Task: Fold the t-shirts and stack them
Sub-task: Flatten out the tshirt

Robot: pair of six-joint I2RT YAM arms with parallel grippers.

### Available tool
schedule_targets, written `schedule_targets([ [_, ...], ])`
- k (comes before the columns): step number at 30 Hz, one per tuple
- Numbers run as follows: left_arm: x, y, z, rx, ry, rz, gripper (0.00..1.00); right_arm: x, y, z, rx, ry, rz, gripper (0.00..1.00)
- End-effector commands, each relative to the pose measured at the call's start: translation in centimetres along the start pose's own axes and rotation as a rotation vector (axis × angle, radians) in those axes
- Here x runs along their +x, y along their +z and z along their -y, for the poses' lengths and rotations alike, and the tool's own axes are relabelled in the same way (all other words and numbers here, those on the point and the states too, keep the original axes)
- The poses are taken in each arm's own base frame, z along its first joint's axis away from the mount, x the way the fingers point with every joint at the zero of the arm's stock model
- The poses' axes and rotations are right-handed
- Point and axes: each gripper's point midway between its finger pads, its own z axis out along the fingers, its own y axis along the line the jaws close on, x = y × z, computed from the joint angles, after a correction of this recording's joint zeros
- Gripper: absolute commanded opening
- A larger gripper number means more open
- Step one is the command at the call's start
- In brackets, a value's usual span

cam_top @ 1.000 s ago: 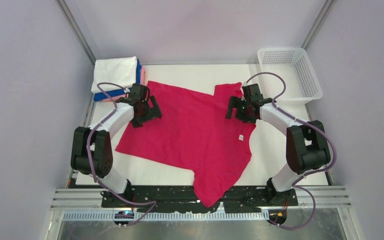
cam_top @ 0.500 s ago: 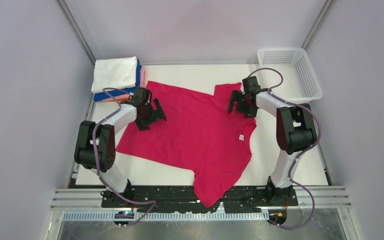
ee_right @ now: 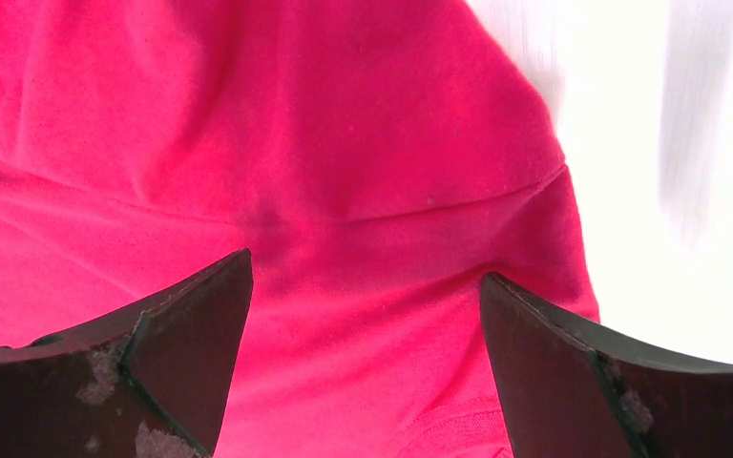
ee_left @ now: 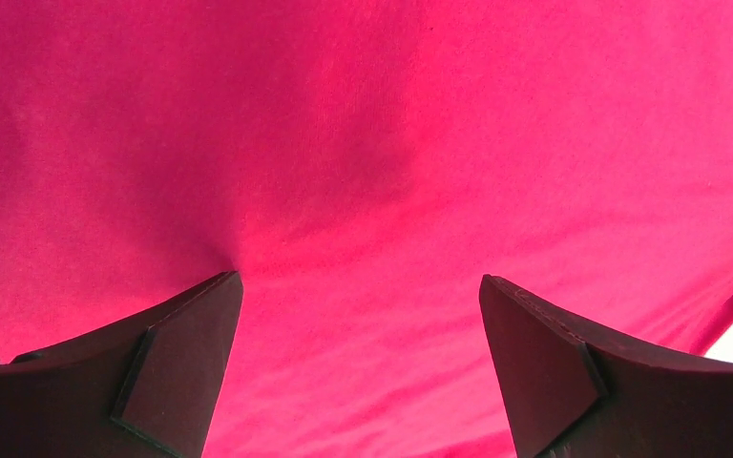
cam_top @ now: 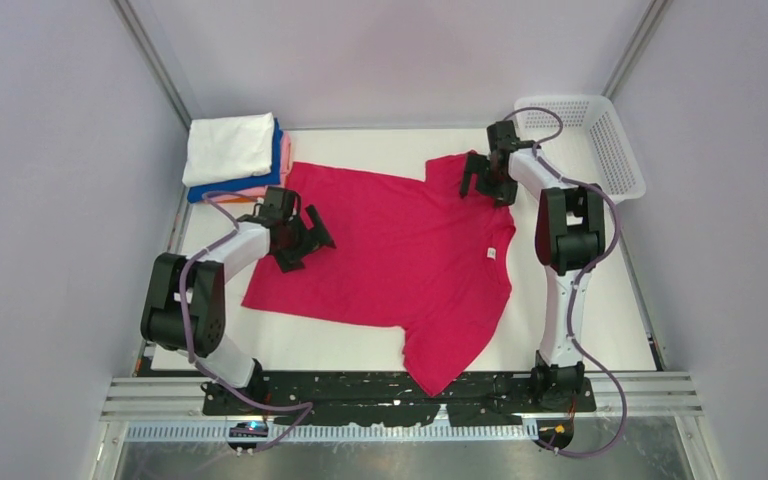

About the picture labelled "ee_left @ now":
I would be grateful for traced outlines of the magenta t-shirt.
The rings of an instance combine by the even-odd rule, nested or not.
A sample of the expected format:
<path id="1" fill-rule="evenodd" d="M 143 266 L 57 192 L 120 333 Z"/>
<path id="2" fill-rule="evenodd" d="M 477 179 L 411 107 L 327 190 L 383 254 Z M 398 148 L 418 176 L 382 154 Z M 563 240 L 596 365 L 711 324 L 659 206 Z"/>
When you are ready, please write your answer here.
<path id="1" fill-rule="evenodd" d="M 0 1 L 0 359 L 232 269 L 208 456 L 512 456 L 484 275 L 733 321 L 733 1 Z"/>

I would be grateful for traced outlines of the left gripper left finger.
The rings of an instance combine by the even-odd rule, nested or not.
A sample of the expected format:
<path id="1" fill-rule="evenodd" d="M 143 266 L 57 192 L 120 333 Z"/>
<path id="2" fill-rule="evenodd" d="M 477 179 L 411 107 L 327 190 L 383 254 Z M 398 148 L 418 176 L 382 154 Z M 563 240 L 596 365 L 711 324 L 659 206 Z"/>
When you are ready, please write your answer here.
<path id="1" fill-rule="evenodd" d="M 0 457 L 199 457 L 241 312 L 224 272 L 0 363 Z"/>

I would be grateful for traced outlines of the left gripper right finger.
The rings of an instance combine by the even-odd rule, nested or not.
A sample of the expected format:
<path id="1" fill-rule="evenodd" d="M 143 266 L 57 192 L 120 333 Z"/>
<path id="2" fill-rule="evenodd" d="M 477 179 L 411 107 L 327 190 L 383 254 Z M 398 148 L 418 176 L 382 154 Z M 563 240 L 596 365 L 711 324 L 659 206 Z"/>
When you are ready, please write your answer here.
<path id="1" fill-rule="evenodd" d="M 481 314 L 520 457 L 733 457 L 733 364 L 634 338 L 485 276 Z"/>

